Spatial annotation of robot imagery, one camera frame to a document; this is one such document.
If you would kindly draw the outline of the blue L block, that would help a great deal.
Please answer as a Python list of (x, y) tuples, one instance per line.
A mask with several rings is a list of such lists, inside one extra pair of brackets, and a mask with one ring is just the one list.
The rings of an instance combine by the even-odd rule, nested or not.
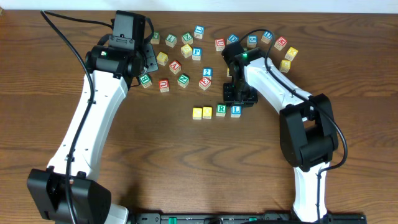
[(240, 118), (242, 113), (241, 106), (232, 106), (231, 107), (231, 117), (232, 118)]

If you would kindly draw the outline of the green R block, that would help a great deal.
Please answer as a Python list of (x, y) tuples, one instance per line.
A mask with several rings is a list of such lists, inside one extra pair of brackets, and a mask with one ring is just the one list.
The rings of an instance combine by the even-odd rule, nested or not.
[(225, 117), (226, 116), (226, 105), (218, 104), (216, 107), (216, 116)]

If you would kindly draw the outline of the yellow O block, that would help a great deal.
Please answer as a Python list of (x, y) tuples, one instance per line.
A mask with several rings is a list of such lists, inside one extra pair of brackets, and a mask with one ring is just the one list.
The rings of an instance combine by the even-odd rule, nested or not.
[(211, 119), (213, 114), (213, 108), (210, 106), (205, 106), (202, 108), (202, 118)]

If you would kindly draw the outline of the yellow C block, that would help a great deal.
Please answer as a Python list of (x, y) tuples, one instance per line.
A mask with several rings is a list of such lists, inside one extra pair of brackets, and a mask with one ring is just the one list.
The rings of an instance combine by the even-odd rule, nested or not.
[(202, 108), (193, 108), (192, 118), (193, 119), (202, 119), (202, 113), (203, 113)]

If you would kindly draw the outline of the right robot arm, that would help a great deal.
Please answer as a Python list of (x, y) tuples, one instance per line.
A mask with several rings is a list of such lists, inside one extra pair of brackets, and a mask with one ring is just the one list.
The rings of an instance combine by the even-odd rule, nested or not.
[(231, 82), (223, 85), (223, 100), (231, 110), (252, 106), (262, 95), (279, 114), (280, 148), (294, 168), (293, 211), (301, 222), (320, 222), (327, 214), (325, 176), (338, 148), (330, 100), (313, 96), (286, 78), (259, 48), (245, 51), (228, 44), (221, 53)]

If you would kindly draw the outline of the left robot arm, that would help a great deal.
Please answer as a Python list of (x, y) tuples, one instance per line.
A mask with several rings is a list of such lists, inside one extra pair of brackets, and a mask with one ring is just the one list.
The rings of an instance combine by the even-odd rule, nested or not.
[(158, 69), (151, 20), (117, 11), (111, 33), (79, 56), (83, 89), (57, 152), (45, 170), (32, 169), (27, 188), (43, 219), (56, 223), (126, 223), (129, 211), (111, 201), (111, 192), (98, 183), (101, 156), (114, 116), (132, 82), (143, 84)]

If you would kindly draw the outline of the green B block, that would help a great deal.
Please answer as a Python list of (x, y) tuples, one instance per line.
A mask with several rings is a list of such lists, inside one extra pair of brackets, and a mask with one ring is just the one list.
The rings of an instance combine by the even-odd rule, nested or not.
[(152, 85), (152, 80), (148, 74), (141, 75), (139, 77), (139, 81), (143, 88), (147, 88)]

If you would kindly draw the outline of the yellow block centre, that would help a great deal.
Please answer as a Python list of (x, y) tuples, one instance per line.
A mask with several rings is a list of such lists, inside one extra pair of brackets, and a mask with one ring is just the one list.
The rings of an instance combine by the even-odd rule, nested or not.
[(232, 77), (232, 75), (229, 73), (229, 68), (227, 68), (226, 76), (227, 77)]

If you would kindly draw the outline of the red A block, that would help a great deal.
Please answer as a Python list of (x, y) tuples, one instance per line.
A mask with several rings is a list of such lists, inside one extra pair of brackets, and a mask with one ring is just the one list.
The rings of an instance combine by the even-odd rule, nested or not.
[(181, 69), (182, 69), (182, 66), (181, 66), (181, 64), (177, 61), (177, 60), (174, 60), (174, 61), (172, 61), (170, 64), (169, 64), (169, 69), (170, 69), (170, 71), (173, 73), (173, 74), (177, 74), (177, 73), (179, 73), (180, 71), (181, 71)]

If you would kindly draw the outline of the red U block lower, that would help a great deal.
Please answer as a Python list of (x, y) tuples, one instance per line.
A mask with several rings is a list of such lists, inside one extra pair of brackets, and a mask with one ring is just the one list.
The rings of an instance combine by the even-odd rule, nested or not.
[(159, 81), (159, 90), (161, 93), (170, 91), (169, 81), (167, 79)]

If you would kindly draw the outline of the red u block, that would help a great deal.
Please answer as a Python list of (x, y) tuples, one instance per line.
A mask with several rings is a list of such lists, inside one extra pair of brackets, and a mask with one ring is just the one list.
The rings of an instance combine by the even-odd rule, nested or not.
[(170, 91), (169, 81), (167, 79), (159, 81), (159, 90), (161, 93)]
[(217, 52), (224, 50), (226, 42), (224, 39), (215, 39), (215, 49)]

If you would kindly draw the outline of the green T block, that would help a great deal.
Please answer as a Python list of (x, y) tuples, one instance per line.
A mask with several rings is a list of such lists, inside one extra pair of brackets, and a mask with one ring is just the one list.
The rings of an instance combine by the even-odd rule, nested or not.
[(151, 44), (160, 44), (160, 34), (159, 32), (154, 32), (152, 39), (151, 39)]

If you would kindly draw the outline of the green L block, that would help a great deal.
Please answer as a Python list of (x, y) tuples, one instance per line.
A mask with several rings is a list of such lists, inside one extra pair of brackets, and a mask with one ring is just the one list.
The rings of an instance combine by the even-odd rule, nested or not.
[(171, 48), (174, 48), (177, 43), (177, 36), (169, 34), (165, 39), (165, 44)]

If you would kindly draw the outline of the green N block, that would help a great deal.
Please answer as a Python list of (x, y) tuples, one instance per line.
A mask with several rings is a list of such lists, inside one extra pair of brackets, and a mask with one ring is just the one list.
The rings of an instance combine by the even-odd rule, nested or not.
[(181, 86), (181, 87), (183, 87), (183, 88), (186, 88), (186, 87), (188, 86), (189, 82), (190, 82), (189, 76), (186, 75), (186, 74), (184, 74), (184, 73), (181, 74), (181, 75), (179, 76), (179, 78), (177, 79), (178, 85)]

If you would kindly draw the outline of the yellow S block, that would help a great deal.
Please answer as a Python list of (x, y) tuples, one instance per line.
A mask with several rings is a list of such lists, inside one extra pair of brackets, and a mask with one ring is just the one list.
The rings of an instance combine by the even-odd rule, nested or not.
[(181, 53), (185, 58), (192, 56), (193, 49), (189, 44), (185, 44), (181, 47)]

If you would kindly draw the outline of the green Z block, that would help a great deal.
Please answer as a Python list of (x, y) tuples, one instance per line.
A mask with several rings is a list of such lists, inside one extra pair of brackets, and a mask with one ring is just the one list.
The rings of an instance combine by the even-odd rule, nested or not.
[(192, 45), (193, 44), (193, 36), (191, 35), (191, 33), (186, 32), (182, 35), (182, 42), (184, 45), (189, 44)]

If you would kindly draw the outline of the blue P block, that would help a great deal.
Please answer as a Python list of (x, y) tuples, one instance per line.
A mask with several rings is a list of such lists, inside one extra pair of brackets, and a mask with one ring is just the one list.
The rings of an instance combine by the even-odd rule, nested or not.
[(193, 60), (201, 60), (202, 49), (198, 47), (194, 47), (192, 50), (192, 59)]

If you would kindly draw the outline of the red U block upper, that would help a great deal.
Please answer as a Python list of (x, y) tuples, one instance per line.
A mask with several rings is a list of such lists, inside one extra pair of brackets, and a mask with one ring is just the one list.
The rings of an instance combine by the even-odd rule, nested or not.
[(215, 49), (217, 52), (224, 50), (226, 42), (224, 39), (215, 39)]

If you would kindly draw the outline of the yellow block right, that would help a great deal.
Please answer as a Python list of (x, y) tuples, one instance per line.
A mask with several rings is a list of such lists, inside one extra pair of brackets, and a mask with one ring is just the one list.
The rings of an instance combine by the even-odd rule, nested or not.
[(279, 71), (282, 73), (288, 73), (291, 68), (291, 61), (290, 60), (281, 60)]

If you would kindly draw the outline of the blue 5 block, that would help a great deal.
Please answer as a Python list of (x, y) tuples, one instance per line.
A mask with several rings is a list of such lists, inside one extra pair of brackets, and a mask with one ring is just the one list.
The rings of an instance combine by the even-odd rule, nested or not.
[(247, 48), (255, 48), (257, 45), (257, 35), (249, 35), (246, 42)]

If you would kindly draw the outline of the blue D block left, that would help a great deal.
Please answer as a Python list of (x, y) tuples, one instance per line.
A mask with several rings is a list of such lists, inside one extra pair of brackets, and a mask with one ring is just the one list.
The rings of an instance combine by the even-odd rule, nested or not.
[(235, 35), (235, 34), (231, 34), (231, 35), (227, 38), (226, 44), (228, 45), (228, 44), (232, 44), (232, 43), (235, 43), (235, 42), (238, 42), (238, 41), (239, 41), (239, 37), (238, 37), (237, 35)]

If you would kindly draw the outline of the blue d block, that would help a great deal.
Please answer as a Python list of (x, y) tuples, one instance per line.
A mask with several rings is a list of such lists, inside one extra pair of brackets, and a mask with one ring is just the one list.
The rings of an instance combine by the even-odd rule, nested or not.
[(265, 30), (262, 37), (261, 41), (264, 42), (265, 44), (269, 44), (274, 40), (274, 35), (271, 31)]
[(235, 35), (235, 34), (231, 34), (231, 35), (227, 38), (226, 44), (228, 45), (228, 44), (232, 44), (232, 43), (235, 43), (235, 42), (238, 42), (238, 41), (239, 41), (239, 37), (238, 37), (237, 35)]

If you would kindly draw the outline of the blue block top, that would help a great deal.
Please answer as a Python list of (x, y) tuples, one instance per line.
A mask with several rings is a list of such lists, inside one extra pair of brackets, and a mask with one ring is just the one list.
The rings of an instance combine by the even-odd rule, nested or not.
[(205, 28), (203, 26), (195, 26), (194, 38), (202, 39), (204, 35)]

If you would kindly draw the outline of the blue D block right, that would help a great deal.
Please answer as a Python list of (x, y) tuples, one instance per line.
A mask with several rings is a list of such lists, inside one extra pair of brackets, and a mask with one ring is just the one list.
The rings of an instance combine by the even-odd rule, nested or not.
[(271, 31), (265, 30), (262, 37), (261, 41), (264, 42), (265, 44), (269, 44), (274, 40), (274, 35)]

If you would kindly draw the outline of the red M block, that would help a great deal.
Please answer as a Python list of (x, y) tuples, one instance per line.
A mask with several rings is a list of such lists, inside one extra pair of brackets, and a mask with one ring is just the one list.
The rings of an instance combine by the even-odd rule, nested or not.
[(287, 45), (287, 42), (287, 39), (281, 36), (275, 41), (274, 47), (281, 51)]

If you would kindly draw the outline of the yellow K block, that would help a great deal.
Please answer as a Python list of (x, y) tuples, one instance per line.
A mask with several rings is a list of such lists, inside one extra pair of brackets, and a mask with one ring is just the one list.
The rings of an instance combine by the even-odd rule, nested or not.
[(298, 54), (298, 50), (295, 49), (294, 47), (290, 47), (287, 51), (287, 53), (285, 54), (285, 59), (289, 60), (289, 61), (293, 61), (295, 56)]

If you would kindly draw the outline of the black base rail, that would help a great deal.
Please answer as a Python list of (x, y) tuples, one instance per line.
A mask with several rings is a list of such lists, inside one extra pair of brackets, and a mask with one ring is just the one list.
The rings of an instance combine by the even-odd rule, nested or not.
[(264, 214), (165, 214), (137, 213), (130, 224), (254, 224), (254, 223), (325, 223), (325, 224), (367, 224), (365, 215), (317, 213), (317, 211), (296, 213), (266, 212)]

